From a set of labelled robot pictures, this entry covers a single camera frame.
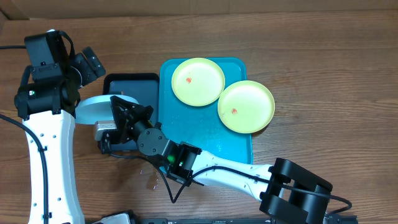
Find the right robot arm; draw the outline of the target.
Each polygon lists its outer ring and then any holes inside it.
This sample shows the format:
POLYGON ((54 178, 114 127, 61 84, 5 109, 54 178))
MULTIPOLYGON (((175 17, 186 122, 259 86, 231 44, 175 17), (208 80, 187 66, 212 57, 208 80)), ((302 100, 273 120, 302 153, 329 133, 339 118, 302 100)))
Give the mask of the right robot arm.
POLYGON ((168 139, 160 123, 150 122, 151 106, 116 95, 110 96, 107 104, 113 127, 101 135, 102 153, 112 153, 111 141, 134 141, 140 159, 182 187, 192 183, 226 187, 253 197, 261 203, 261 212, 283 223, 323 223, 333 186, 309 170, 283 158, 277 158, 273 165, 222 159, 186 142, 168 139))

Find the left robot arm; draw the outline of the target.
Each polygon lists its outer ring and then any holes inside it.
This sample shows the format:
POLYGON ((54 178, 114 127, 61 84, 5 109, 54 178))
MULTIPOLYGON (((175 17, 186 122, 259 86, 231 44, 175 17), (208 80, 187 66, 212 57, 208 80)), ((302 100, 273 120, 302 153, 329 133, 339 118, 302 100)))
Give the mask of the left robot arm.
POLYGON ((84 223, 75 183, 73 135, 81 87, 106 70, 94 51, 66 48, 61 30, 24 39, 30 58, 14 97, 28 140, 29 223, 84 223))

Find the light blue plate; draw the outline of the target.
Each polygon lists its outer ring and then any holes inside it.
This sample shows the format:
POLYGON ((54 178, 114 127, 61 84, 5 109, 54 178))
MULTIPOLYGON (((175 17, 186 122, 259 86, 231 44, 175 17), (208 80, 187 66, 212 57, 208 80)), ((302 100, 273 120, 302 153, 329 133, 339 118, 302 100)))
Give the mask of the light blue plate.
POLYGON ((111 110, 111 97, 117 96, 132 103, 138 101, 126 95, 100 95, 81 101, 75 109, 77 124, 94 125, 97 121, 114 121, 111 110))

